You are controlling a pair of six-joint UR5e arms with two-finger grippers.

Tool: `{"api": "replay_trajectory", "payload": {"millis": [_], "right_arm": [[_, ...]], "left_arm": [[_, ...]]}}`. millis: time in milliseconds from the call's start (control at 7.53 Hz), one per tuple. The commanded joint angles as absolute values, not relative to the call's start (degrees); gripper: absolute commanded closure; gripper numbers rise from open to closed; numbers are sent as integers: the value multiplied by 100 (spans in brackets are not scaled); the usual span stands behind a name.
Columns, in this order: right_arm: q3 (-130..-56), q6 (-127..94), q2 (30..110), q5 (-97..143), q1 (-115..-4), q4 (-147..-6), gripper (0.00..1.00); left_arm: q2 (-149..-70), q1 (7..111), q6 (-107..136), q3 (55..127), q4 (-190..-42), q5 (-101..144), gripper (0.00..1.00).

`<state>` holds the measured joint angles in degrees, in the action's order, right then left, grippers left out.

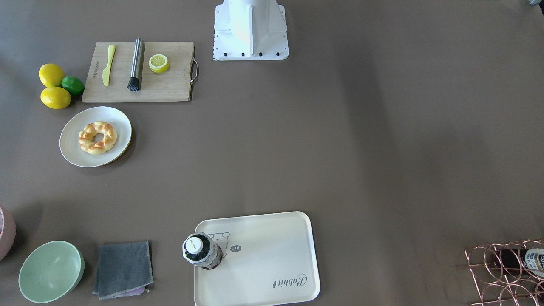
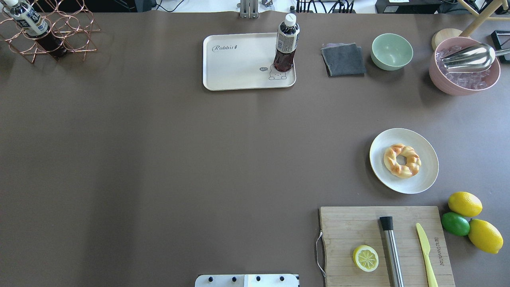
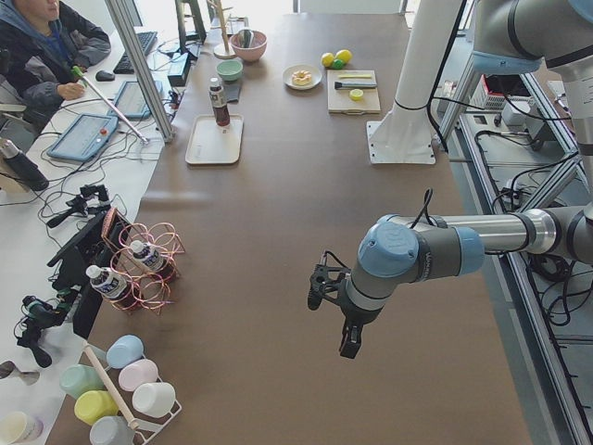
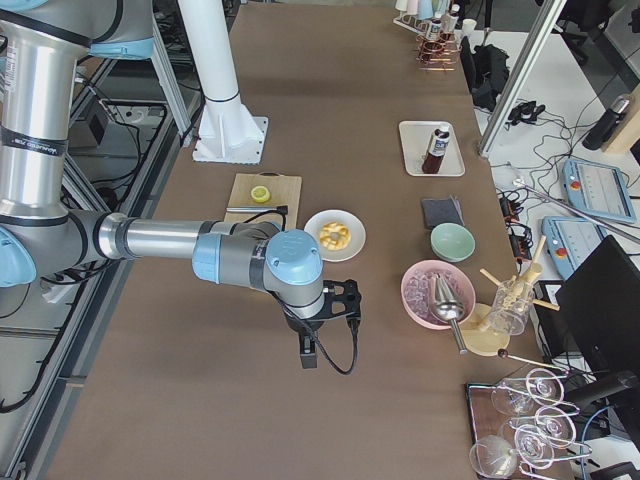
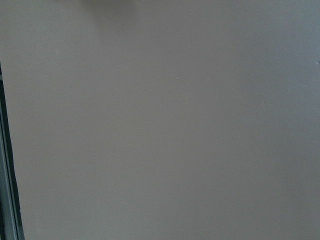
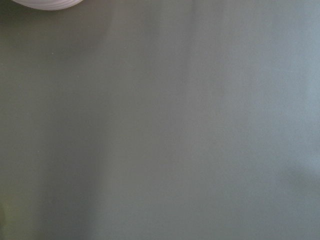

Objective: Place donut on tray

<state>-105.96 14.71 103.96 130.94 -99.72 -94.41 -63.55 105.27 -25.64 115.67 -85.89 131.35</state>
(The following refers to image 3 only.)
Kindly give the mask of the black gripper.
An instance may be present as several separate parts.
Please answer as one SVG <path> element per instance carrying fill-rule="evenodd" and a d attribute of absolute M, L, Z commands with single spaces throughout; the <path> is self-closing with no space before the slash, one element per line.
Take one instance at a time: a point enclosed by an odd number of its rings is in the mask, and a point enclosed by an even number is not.
<path fill-rule="evenodd" d="M 372 323 L 381 313 L 381 310 L 366 311 L 358 307 L 342 308 L 345 316 L 342 328 L 342 337 L 339 346 L 341 356 L 349 359 L 355 359 L 362 343 L 362 327 Z"/>

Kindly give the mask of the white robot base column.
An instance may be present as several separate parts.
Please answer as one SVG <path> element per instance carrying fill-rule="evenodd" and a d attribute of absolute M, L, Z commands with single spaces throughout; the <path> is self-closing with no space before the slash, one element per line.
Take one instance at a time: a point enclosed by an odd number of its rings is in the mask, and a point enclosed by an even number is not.
<path fill-rule="evenodd" d="M 411 27 L 394 105 L 381 121 L 367 123 L 371 163 L 435 163 L 430 103 L 464 8 L 463 1 L 420 3 Z"/>

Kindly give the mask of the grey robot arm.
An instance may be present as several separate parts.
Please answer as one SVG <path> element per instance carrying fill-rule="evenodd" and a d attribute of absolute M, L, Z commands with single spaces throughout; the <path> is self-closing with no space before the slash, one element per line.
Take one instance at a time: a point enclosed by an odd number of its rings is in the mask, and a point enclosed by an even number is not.
<path fill-rule="evenodd" d="M 477 8 L 474 68 L 520 73 L 545 64 L 561 76 L 578 151 L 592 174 L 592 4 L 589 1 L 483 1 Z M 362 329 L 400 284 L 480 269 L 495 251 L 556 253 L 592 262 L 592 208 L 527 210 L 487 217 L 414 219 L 385 215 L 367 232 L 338 290 L 345 315 L 339 352 L 355 358 Z"/>
<path fill-rule="evenodd" d="M 364 325 L 376 319 L 397 286 L 476 272 L 486 255 L 497 251 L 554 254 L 589 264 L 592 209 L 434 216 L 418 222 L 385 215 L 363 237 L 338 291 L 345 315 L 341 356 L 356 357 Z"/>

